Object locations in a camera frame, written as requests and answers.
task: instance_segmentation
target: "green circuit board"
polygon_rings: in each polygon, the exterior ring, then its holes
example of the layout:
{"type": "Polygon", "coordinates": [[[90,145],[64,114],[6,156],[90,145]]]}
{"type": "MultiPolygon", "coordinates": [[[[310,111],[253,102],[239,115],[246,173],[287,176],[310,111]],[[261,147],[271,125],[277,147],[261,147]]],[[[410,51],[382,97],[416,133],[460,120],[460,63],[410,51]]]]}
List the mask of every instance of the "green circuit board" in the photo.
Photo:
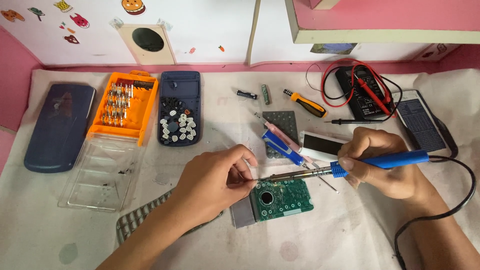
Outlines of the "green circuit board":
{"type": "Polygon", "coordinates": [[[313,209],[304,180],[262,181],[250,193],[255,221],[266,221],[313,209]]]}

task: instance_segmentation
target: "forearm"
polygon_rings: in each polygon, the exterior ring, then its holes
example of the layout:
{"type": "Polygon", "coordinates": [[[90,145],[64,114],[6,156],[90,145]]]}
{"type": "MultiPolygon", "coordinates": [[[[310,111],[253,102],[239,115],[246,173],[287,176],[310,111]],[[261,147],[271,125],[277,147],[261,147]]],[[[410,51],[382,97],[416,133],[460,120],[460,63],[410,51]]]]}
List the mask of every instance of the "forearm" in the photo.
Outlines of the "forearm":
{"type": "Polygon", "coordinates": [[[146,270],[155,259],[182,234],[189,230],[181,211],[162,204],[117,248],[97,270],[146,270]]]}
{"type": "MultiPolygon", "coordinates": [[[[416,187],[418,196],[404,199],[409,219],[433,216],[449,210],[435,187],[423,176],[416,187]]],[[[410,226],[420,250],[423,266],[429,269],[475,269],[480,255],[453,216],[434,221],[418,221],[410,226]]]]}

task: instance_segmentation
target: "digital multimeter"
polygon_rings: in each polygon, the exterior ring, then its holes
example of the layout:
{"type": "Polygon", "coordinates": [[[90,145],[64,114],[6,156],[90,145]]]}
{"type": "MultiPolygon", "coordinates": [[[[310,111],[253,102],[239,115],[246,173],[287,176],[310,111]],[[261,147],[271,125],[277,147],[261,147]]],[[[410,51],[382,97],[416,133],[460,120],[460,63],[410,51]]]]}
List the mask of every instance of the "digital multimeter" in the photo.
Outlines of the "digital multimeter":
{"type": "MultiPolygon", "coordinates": [[[[352,90],[352,68],[353,66],[341,67],[335,72],[336,79],[338,80],[343,93],[347,94],[346,98],[349,97],[349,93],[352,90]]],[[[368,68],[364,66],[356,67],[355,75],[368,85],[378,99],[384,99],[384,94],[382,93],[380,86],[368,68]]],[[[357,81],[355,81],[353,96],[348,102],[348,106],[356,120],[376,119],[385,116],[382,109],[375,103],[368,93],[360,87],[357,81]]]]}

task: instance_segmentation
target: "yellow screwdriver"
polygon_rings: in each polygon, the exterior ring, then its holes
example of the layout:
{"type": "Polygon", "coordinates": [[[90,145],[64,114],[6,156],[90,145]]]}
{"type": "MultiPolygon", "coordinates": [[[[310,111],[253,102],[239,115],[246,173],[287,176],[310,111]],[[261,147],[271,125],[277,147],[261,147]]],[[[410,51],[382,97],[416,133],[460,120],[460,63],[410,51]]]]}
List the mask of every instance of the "yellow screwdriver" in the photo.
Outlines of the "yellow screwdriver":
{"type": "Polygon", "coordinates": [[[290,99],[300,104],[303,108],[305,108],[309,113],[315,115],[316,117],[323,118],[327,115],[327,111],[317,103],[308,100],[306,98],[302,98],[298,93],[292,93],[288,90],[283,90],[283,92],[290,96],[290,99]]]}

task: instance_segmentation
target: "hand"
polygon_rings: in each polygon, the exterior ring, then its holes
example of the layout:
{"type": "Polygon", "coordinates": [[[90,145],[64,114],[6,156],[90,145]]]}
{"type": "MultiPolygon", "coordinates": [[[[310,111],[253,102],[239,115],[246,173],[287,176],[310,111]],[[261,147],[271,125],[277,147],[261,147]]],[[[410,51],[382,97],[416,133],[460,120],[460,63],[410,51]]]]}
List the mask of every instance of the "hand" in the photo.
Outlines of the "hand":
{"type": "Polygon", "coordinates": [[[344,144],[338,152],[338,162],[349,172],[345,179],[355,189],[360,182],[367,182],[388,197],[405,199],[422,193],[425,187],[433,187],[417,165],[384,170],[358,161],[405,151],[408,149],[400,136],[384,130],[357,127],[352,141],[344,144]]]}
{"type": "Polygon", "coordinates": [[[184,213],[189,228],[212,220],[248,196],[257,182],[244,159],[252,166],[258,165],[255,155],[244,145],[205,152],[187,163],[167,202],[184,213]]]}

